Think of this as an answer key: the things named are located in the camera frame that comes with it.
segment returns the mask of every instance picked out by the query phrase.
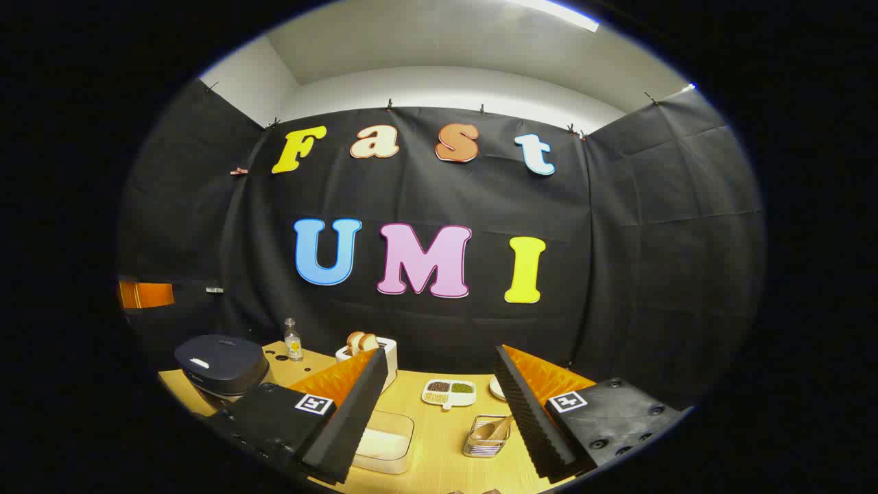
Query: glass bottle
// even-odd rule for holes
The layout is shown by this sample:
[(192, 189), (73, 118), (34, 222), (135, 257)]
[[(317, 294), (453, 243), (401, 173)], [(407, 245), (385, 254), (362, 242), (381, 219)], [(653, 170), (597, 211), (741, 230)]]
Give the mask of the glass bottle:
[(284, 319), (284, 343), (286, 343), (286, 352), (290, 360), (296, 362), (305, 358), (302, 352), (302, 338), (296, 331), (296, 322), (291, 317)]

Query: white toaster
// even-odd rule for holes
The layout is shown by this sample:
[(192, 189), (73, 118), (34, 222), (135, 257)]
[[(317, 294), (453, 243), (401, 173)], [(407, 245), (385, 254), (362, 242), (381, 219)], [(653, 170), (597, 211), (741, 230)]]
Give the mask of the white toaster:
[[(378, 346), (384, 348), (385, 354), (387, 355), (387, 379), (385, 380), (385, 385), (381, 389), (381, 392), (384, 393), (384, 390), (390, 386), (390, 383), (396, 379), (396, 342), (392, 339), (376, 337), (378, 341)], [(338, 352), (335, 352), (335, 361), (341, 362), (343, 360), (350, 359), (351, 355), (348, 353), (348, 347), (345, 345), (342, 348), (338, 349)]]

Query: pink letter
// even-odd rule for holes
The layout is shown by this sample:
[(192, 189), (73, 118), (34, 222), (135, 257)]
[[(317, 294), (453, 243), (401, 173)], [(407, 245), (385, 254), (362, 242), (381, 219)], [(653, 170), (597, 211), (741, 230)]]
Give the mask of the pink letter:
[(386, 224), (381, 227), (381, 235), (387, 239), (385, 277), (378, 283), (378, 291), (382, 294), (406, 292), (406, 284), (402, 282), (403, 267), (416, 294), (424, 290), (433, 271), (436, 271), (436, 282), (430, 287), (431, 294), (457, 299), (470, 293), (470, 288), (464, 285), (464, 249), (466, 241), (472, 237), (470, 229), (443, 227), (426, 253), (411, 225)]

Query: ceiling light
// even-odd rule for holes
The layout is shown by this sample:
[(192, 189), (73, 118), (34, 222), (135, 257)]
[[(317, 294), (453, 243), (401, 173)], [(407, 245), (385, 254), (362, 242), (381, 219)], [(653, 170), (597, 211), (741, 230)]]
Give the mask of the ceiling light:
[(529, 7), (531, 9), (535, 9), (538, 11), (545, 12), (547, 14), (553, 15), (557, 18), (562, 18), (563, 20), (578, 25), (579, 27), (585, 28), (592, 33), (598, 30), (598, 23), (593, 21), (590, 18), (576, 12), (571, 11), (566, 7), (562, 7), (558, 4), (553, 4), (552, 2), (547, 2), (546, 0), (507, 0), (513, 4), (519, 4), (524, 7)]

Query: blue letter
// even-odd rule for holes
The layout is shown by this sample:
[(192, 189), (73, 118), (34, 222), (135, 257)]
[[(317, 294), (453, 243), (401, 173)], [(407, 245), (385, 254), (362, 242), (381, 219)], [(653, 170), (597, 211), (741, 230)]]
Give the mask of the blue letter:
[(350, 276), (354, 266), (354, 234), (363, 227), (359, 220), (341, 219), (332, 223), (338, 232), (335, 265), (327, 269), (317, 264), (317, 235), (323, 231), (320, 220), (299, 220), (296, 230), (296, 271), (314, 285), (338, 285)]
[(549, 144), (540, 142), (536, 134), (519, 135), (515, 138), (515, 143), (522, 145), (524, 164), (527, 164), (531, 171), (540, 175), (555, 173), (555, 165), (543, 161), (543, 153), (550, 151)]

